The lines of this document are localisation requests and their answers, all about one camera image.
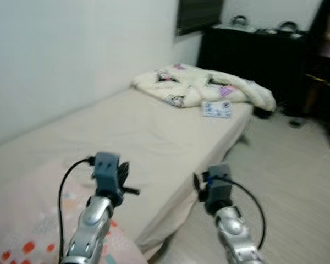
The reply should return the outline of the white book with blue letters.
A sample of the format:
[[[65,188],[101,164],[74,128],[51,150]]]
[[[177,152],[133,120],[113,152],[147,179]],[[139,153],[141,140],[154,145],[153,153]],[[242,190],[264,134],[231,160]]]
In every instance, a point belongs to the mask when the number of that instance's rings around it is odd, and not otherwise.
[[[202,115],[214,118],[231,118],[233,116],[232,103],[229,101],[203,102]]]

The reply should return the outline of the pink spotted pillow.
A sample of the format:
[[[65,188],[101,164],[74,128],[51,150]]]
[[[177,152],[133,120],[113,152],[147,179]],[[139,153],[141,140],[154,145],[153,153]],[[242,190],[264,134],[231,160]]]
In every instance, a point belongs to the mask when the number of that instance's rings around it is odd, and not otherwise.
[[[59,264],[57,196],[67,171],[55,161],[12,179],[0,187],[0,264]],[[87,165],[75,168],[63,189],[65,243],[69,243],[79,214],[94,194],[94,184],[78,183],[89,178]],[[147,264],[137,246],[125,236],[115,219],[107,232],[99,264]]]

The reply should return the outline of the black low cabinet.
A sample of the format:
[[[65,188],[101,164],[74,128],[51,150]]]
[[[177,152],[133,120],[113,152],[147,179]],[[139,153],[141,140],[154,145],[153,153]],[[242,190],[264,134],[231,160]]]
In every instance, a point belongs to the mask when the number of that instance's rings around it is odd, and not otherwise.
[[[305,35],[210,28],[203,31],[196,66],[254,81],[273,93],[283,113],[300,116],[306,48]]]

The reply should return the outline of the dark open shelf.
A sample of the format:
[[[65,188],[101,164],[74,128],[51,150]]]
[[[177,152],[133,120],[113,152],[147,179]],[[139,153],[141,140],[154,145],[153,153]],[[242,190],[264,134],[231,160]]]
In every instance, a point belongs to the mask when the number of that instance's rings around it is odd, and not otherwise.
[[[320,98],[319,108],[328,114],[324,118],[330,144],[330,0],[322,0],[309,29],[308,64],[306,73],[311,81],[311,94]]]

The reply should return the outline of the dark window blind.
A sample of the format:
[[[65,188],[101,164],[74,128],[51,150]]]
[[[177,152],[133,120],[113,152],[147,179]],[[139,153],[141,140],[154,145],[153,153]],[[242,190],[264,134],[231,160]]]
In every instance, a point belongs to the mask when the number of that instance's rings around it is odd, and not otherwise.
[[[178,0],[175,35],[183,36],[220,24],[225,0]]]

